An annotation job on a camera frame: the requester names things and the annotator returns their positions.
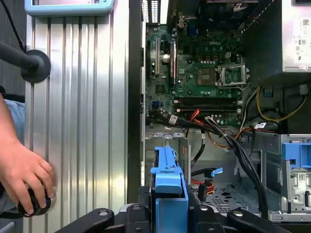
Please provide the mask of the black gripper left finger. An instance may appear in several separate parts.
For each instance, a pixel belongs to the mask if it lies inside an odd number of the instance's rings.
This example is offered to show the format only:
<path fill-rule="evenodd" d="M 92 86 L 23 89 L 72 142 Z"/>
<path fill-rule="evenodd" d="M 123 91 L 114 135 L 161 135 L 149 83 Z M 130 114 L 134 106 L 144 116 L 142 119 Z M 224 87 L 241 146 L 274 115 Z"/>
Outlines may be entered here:
<path fill-rule="evenodd" d="M 139 188 L 138 203 L 122 206 L 118 213 L 95 209 L 58 230 L 59 233 L 151 233 L 149 187 Z"/>

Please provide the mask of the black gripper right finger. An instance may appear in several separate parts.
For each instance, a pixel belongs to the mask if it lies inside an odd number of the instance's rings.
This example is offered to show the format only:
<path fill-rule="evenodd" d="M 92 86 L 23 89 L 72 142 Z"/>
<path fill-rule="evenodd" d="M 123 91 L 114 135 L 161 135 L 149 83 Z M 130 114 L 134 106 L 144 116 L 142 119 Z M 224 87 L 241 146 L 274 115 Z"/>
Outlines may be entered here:
<path fill-rule="evenodd" d="M 289 231 L 241 208 L 226 216 L 208 205 L 200 204 L 192 188 L 188 189 L 189 233 L 288 233 Z"/>

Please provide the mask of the person's hand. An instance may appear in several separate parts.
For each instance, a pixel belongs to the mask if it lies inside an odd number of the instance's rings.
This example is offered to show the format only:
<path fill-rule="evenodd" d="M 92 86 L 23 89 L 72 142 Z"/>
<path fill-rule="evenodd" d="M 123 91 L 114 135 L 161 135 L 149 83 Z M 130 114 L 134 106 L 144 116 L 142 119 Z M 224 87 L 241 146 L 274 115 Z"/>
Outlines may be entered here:
<path fill-rule="evenodd" d="M 21 203 L 30 215 L 34 208 L 28 188 L 33 190 L 41 208 L 46 207 L 45 196 L 54 196 L 53 168 L 18 140 L 0 143 L 0 182 L 10 199 Z"/>

